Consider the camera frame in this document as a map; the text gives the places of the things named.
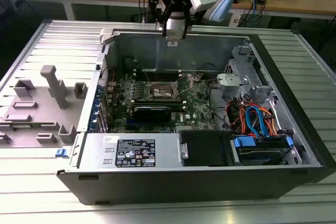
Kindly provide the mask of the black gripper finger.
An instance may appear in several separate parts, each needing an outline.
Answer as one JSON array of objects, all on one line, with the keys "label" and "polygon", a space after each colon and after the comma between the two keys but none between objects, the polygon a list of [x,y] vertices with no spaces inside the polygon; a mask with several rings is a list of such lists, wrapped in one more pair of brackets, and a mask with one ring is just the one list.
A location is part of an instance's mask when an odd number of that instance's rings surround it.
[{"label": "black gripper finger", "polygon": [[178,1],[178,12],[175,15],[175,19],[178,23],[178,28],[181,31],[181,39],[185,39],[189,27],[192,25],[190,8],[191,3],[189,0]]},{"label": "black gripper finger", "polygon": [[[158,8],[159,2],[164,4],[164,10]],[[167,21],[172,13],[172,0],[148,0],[148,6],[156,23],[162,27],[162,35],[166,36]]]}]

